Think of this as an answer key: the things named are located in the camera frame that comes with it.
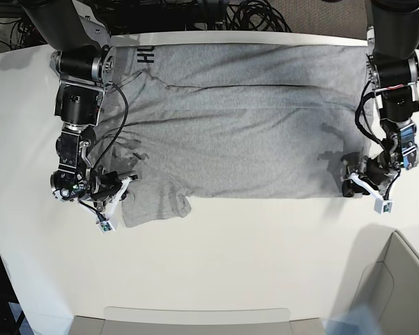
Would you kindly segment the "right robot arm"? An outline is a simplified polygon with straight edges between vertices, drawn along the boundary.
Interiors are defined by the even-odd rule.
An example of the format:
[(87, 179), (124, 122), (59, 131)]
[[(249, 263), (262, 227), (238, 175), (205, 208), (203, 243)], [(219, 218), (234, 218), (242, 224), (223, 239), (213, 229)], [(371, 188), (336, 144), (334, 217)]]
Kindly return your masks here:
[(88, 155), (96, 145), (95, 127), (112, 81), (117, 50), (105, 23), (95, 15), (81, 15), (72, 1), (22, 1), (25, 13), (54, 49), (52, 70), (59, 76), (54, 114), (63, 122), (56, 150), (57, 171), (52, 190), (62, 201), (76, 201), (103, 213), (107, 204), (124, 194), (116, 172), (104, 172)]

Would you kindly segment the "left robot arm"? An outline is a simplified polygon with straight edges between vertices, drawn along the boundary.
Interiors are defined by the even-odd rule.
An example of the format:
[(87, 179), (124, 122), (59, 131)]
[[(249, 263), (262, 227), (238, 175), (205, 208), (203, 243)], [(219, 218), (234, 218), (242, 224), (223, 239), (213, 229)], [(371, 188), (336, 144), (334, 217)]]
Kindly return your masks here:
[(402, 170), (418, 164), (419, 1), (368, 1), (366, 83), (355, 111), (355, 125), (382, 152), (348, 164), (342, 184), (345, 198), (390, 198)]

